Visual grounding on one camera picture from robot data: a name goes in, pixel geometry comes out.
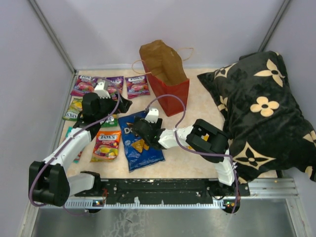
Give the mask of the green Fox's spring tea packet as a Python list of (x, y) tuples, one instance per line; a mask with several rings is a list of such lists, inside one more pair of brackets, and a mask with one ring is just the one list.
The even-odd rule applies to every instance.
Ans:
[(116, 126), (118, 126), (118, 116), (117, 115), (112, 115), (106, 121), (101, 122), (102, 128), (116, 127)]

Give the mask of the purple Fox's packet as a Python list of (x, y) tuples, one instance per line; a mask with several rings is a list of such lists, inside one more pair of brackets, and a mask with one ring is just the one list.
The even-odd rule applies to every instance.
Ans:
[(106, 79), (110, 81), (107, 91), (112, 98), (116, 99), (116, 93), (122, 93), (124, 76), (106, 77)]
[(150, 95), (146, 75), (125, 78), (128, 99)]

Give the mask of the blue snack packet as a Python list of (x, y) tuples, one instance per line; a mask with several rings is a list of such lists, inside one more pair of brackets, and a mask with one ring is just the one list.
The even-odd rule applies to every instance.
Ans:
[(128, 161), (128, 170), (133, 172), (136, 169), (165, 161), (163, 152), (155, 150), (145, 144), (145, 141), (132, 133), (133, 123), (136, 117), (144, 118), (145, 111), (133, 113), (118, 119), (122, 132), (124, 153)]

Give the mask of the purple snack packet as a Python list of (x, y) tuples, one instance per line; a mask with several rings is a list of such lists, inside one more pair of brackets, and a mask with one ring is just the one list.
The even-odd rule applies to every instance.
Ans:
[(97, 77), (78, 75), (71, 95), (83, 97), (85, 94), (93, 92), (96, 85)]

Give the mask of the orange Fox's fruits packet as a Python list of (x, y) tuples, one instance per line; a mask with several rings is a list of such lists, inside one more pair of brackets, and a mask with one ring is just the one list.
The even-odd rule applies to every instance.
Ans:
[(91, 162), (113, 161), (119, 154), (121, 131), (99, 131), (96, 135)]

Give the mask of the red paper bag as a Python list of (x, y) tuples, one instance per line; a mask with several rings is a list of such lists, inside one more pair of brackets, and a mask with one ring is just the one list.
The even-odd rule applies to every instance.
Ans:
[(188, 101), (190, 80), (180, 55), (162, 40), (142, 45), (139, 54), (151, 89), (165, 114), (170, 117), (182, 112), (182, 104)]

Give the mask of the yellow snack bar packet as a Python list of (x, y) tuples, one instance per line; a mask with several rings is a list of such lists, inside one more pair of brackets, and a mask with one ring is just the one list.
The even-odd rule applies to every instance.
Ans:
[(209, 134), (205, 134), (205, 135), (202, 136), (202, 139), (203, 139), (204, 141), (207, 141), (208, 138), (209, 138)]

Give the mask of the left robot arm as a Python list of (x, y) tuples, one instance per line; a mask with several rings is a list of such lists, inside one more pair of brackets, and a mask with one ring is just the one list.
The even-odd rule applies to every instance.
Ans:
[(82, 111), (71, 133), (62, 144), (43, 161), (34, 161), (29, 167), (29, 200), (32, 205), (46, 204), (61, 207), (70, 196), (87, 191), (99, 195), (103, 184), (98, 173), (82, 171), (67, 177), (66, 172), (73, 160), (97, 135), (101, 122), (113, 114), (127, 113), (132, 101), (120, 94), (117, 99), (101, 98), (97, 93), (83, 96)]

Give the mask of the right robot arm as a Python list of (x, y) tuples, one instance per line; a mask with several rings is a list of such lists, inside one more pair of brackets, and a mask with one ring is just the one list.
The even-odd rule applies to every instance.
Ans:
[(192, 126), (186, 128), (165, 129), (161, 125), (160, 118), (153, 123), (136, 117), (132, 132), (156, 150), (180, 147), (189, 153), (202, 156), (213, 163), (224, 194), (230, 196), (238, 190), (237, 163), (230, 154), (226, 133), (203, 119), (197, 119)]

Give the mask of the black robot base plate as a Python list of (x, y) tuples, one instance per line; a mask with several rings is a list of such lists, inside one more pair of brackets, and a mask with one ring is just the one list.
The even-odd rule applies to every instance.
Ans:
[(235, 197), (231, 186), (216, 178), (195, 179), (101, 179), (96, 187), (76, 197), (101, 197), (107, 204), (212, 204), (214, 197)]

